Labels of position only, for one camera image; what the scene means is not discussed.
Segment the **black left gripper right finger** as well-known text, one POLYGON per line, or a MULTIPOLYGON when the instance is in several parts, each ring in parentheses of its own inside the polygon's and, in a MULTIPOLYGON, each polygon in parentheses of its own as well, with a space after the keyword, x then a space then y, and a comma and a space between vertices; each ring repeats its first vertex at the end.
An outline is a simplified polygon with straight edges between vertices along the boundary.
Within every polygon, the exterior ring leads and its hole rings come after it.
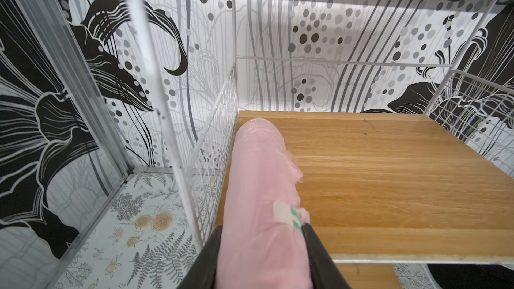
POLYGON ((351 289, 311 224, 302 226, 309 257, 311 280, 316 289, 351 289))

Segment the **pink trash bag roll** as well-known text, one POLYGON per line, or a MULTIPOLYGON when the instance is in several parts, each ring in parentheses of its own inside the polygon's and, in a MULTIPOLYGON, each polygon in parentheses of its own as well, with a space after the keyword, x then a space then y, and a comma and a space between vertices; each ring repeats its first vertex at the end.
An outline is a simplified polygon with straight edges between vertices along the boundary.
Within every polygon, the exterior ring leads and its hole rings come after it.
POLYGON ((296 185, 303 173, 262 118, 237 131, 224 205, 216 288, 312 288, 296 185))

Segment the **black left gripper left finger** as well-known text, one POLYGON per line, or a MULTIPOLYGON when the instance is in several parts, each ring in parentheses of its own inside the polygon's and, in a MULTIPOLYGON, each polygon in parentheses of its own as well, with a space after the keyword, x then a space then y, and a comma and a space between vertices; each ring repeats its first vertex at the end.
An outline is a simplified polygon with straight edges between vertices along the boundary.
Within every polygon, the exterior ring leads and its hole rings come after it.
POLYGON ((213 289, 220 251, 222 226, 215 227, 178 289, 213 289))

